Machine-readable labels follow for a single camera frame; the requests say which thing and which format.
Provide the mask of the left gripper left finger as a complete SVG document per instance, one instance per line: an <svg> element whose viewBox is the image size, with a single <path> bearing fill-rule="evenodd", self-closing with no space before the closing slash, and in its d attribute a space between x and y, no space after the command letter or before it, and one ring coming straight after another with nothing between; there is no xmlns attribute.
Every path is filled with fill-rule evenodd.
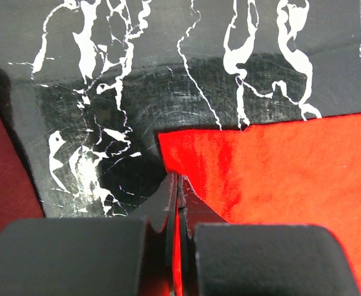
<svg viewBox="0 0 361 296"><path fill-rule="evenodd" d="M178 177L125 217L17 220L0 232L0 295L174 295Z"/></svg>

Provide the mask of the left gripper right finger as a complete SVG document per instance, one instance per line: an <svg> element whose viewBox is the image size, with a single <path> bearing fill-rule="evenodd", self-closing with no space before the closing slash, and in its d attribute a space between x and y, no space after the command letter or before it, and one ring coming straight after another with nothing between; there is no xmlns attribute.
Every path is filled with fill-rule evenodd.
<svg viewBox="0 0 361 296"><path fill-rule="evenodd" d="M332 232L311 224L231 224L178 180L184 295L360 295Z"/></svg>

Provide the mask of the bright red t-shirt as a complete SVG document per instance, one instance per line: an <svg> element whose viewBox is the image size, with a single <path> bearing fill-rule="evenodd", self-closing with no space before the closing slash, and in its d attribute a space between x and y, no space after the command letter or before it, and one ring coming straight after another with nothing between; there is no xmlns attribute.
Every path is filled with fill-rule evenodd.
<svg viewBox="0 0 361 296"><path fill-rule="evenodd" d="M158 136L167 171L231 223L317 224L344 246L361 287L361 113Z"/></svg>

